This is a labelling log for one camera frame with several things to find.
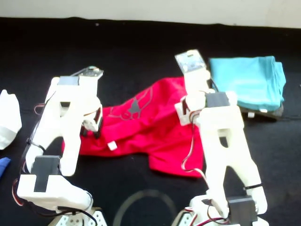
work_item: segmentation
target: black cloth surface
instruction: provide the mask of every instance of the black cloth surface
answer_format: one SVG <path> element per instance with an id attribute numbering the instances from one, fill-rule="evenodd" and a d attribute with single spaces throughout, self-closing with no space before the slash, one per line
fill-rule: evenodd
<path id="1" fill-rule="evenodd" d="M 284 115 L 301 113 L 301 31 L 155 22 L 116 22 L 69 19 L 0 19 L 0 90 L 15 93 L 21 107 L 22 129 L 0 152 L 11 164 L 0 179 L 0 225 L 47 225 L 50 219 L 18 207 L 11 185 L 18 176 L 25 141 L 37 116 L 32 109 L 44 101 L 54 76 L 68 75 L 89 65 L 105 70 L 98 83 L 104 106 L 118 105 L 160 78 L 182 76 L 174 55 L 197 48 L 210 57 L 274 55 L 283 63 L 287 84 Z M 301 216 L 301 121 L 245 121 L 250 153 L 256 162 L 272 226 L 298 225 Z M 60 153 L 60 140 L 49 148 Z M 101 207 L 109 226 L 122 202 L 137 191 L 155 189 L 168 195 L 177 211 L 191 198 L 204 194 L 202 179 L 151 171 L 147 156 L 79 157 L 71 183 L 88 190 Z M 227 195 L 243 194 L 235 174 L 226 173 Z M 124 226 L 168 226 L 173 216 L 155 198 L 144 198 L 126 212 Z"/>

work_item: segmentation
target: white wall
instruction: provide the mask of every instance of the white wall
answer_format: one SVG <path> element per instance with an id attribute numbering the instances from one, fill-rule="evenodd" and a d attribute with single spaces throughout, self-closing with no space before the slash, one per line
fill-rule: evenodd
<path id="1" fill-rule="evenodd" d="M 2 17 L 82 17 L 301 28 L 301 0 L 0 0 Z"/>

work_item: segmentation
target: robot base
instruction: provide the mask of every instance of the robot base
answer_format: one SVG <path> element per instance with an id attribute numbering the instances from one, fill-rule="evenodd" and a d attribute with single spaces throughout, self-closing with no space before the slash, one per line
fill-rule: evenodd
<path id="1" fill-rule="evenodd" d="M 98 226 L 107 226 L 101 211 L 93 211 L 93 217 L 97 221 Z M 76 215 L 63 215 L 56 217 L 48 226 L 83 226 L 82 213 Z M 90 219 L 88 226 L 95 226 L 95 222 Z"/>

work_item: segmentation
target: white robotic arm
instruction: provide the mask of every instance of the white robotic arm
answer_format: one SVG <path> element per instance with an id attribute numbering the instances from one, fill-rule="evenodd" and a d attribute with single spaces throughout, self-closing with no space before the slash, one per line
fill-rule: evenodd
<path id="1" fill-rule="evenodd" d="M 64 176 L 72 176 L 75 172 L 80 133 L 90 130 L 96 137 L 100 135 L 102 105 L 97 97 L 97 82 L 102 75 L 102 70 L 91 66 L 72 76 L 54 77 L 41 118 L 27 140 L 26 161 L 16 194 L 25 203 L 54 210 L 58 215 L 68 211 L 78 213 L 64 218 L 66 225 L 75 222 L 76 226 L 88 223 L 92 226 L 97 222 L 89 218 L 89 214 L 93 214 L 92 195 L 70 184 Z M 57 137 L 63 137 L 65 142 L 62 157 L 46 155 L 47 148 Z M 106 225 L 99 211 L 97 218 Z"/>
<path id="2" fill-rule="evenodd" d="M 215 92 L 209 88 L 210 73 L 197 50 L 176 55 L 176 60 L 184 73 L 187 96 L 175 107 L 182 125 L 195 123 L 198 126 L 206 160 L 208 190 L 206 195 L 191 200 L 196 217 L 190 226 L 202 225 L 200 222 L 210 217 L 226 219 L 227 225 L 268 225 L 257 217 L 266 212 L 267 201 L 248 149 L 235 93 Z M 227 147 L 221 144 L 220 137 L 226 138 Z M 223 182 L 227 166 L 242 180 L 248 196 L 226 198 Z"/>

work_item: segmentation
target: blue cloth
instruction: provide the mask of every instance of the blue cloth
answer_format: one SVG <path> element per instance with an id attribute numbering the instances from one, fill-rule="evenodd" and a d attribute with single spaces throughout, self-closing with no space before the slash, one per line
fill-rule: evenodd
<path id="1" fill-rule="evenodd" d="M 0 178 L 9 163 L 10 163 L 10 159 L 7 157 L 0 159 Z"/>
<path id="2" fill-rule="evenodd" d="M 212 58 L 210 66 L 219 91 L 235 91 L 241 107 L 274 111 L 284 101 L 285 75 L 273 56 Z"/>

